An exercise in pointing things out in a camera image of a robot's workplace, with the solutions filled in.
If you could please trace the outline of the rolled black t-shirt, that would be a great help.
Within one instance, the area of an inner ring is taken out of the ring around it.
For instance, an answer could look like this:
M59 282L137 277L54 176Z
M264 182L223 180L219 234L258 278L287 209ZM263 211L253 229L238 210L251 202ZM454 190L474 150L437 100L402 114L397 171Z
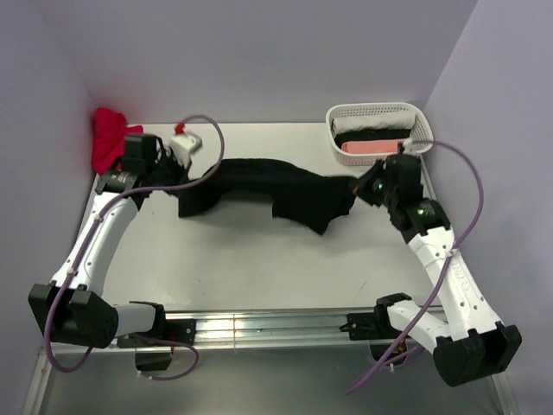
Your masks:
M410 137L411 130L372 130L364 129L358 131L346 131L337 133L334 142L338 147L348 142L368 142L378 140L398 140Z

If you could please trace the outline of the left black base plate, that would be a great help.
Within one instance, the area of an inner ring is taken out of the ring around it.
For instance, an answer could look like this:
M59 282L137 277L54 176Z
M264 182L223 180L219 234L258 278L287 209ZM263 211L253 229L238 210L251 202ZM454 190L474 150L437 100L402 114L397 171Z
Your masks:
M200 355L194 347L196 328L197 320L193 318L167 320L160 334L125 335L117 339L116 345L123 349L169 347L168 352L135 352L135 368L140 375L153 380L176 380L192 373L199 363ZM169 374L171 364L176 362L175 351L178 348L190 351L193 360L184 372Z

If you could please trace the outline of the rolled white t-shirt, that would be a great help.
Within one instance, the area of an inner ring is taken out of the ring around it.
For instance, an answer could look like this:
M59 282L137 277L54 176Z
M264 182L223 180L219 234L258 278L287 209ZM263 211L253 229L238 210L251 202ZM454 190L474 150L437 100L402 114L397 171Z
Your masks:
M337 117L332 131L341 134L363 130L410 130L416 122L416 114L409 111L382 112L365 116Z

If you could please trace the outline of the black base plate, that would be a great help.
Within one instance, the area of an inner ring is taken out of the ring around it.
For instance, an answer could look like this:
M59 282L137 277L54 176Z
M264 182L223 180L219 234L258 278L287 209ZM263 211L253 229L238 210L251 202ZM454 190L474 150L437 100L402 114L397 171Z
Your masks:
M167 320L160 334L125 335L117 339L116 345L123 349L169 347L168 352L135 352L135 368L140 375L153 380L176 380L192 373L199 363L200 355L194 347L196 328L197 320L193 318ZM178 348L190 351L193 360L184 372L169 374L171 364L176 362L175 351Z
M387 346L376 344L375 341L393 341L400 334L380 311L347 314L346 323L340 326L340 332L348 333L350 341L370 342L369 348L375 361L379 360L387 349Z

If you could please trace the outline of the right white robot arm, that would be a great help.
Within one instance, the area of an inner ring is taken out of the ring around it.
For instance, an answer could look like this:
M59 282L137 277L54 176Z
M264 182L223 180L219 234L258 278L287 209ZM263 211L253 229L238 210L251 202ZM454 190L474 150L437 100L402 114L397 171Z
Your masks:
M504 372L522 344L514 325L505 325L478 288L459 251L442 205L423 194L422 163L412 155L378 160L354 184L371 206L386 208L433 285L446 319L441 321L413 299L396 293L377 300L372 312L350 314L342 326L353 340L409 337L432 354L449 386Z

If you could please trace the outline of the red t-shirt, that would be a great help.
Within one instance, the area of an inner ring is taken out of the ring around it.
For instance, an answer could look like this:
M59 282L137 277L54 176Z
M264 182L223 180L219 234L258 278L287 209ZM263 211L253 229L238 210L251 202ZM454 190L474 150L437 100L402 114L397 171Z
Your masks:
M128 134L143 133L141 125L129 125L123 113L99 107L92 114L92 169L103 175L124 154Z

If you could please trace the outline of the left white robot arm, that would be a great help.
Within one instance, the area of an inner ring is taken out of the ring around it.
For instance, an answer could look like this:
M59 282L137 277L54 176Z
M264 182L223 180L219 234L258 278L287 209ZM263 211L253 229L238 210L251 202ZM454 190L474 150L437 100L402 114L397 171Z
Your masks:
M105 278L120 240L154 187L185 182L197 137L176 134L167 144L152 134L130 134L124 153L99 177L92 210L62 267L48 284L35 284L29 305L46 342L106 348L124 335L149 345L165 341L165 310L152 302L111 305Z

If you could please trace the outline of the aluminium mounting rail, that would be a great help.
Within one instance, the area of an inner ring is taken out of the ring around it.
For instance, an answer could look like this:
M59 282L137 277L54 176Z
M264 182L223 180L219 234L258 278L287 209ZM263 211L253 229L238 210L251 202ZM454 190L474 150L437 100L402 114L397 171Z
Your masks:
M35 300L29 304L41 332L49 334L52 342L108 348L117 347L119 337L139 334L120 333L123 318L109 304L86 305L82 322L77 321L75 312L69 308L59 307L50 328L46 326L48 304ZM431 310L419 316L420 309L413 301L397 296L381 298L372 309L357 312L311 310L192 316L168 313L160 304L147 304L146 309L155 315L149 331L144 333L160 334L167 320L193 318L197 320L194 346L213 348L314 346L350 341L348 333L340 332L350 313L380 311L400 333L409 322L415 321L409 336L428 350L435 347L439 338L461 339L473 331L483 334L496 329L499 322L499 317L482 304L464 303L449 313L445 321Z

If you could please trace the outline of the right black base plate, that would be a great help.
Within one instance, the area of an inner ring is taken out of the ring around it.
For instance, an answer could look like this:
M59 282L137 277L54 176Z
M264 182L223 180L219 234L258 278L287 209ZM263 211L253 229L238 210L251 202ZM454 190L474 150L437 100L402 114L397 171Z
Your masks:
M346 323L340 326L340 332L348 333L350 341L370 342L369 348L375 361L379 360L387 349L387 346L376 344L375 341L393 341L400 334L380 311L347 314Z

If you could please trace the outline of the rolled pink t-shirt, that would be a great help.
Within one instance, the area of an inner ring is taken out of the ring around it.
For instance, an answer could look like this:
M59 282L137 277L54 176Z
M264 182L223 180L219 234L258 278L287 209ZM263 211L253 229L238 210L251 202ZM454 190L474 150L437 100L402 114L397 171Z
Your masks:
M354 155L394 153L403 141L403 139L348 141L343 143L340 149Z

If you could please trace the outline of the black t-shirt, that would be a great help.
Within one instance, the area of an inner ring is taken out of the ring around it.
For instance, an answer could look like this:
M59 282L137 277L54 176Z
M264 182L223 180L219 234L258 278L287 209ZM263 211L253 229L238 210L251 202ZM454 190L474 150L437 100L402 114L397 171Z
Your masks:
M265 197L272 216L323 235L355 202L351 176L320 176L292 163L264 158L225 159L205 182L178 195L178 216L205 214L228 194Z
M372 130L364 129L358 131L346 131L337 133L334 142L338 147L348 142L368 142L378 140L398 140L410 137L411 130Z

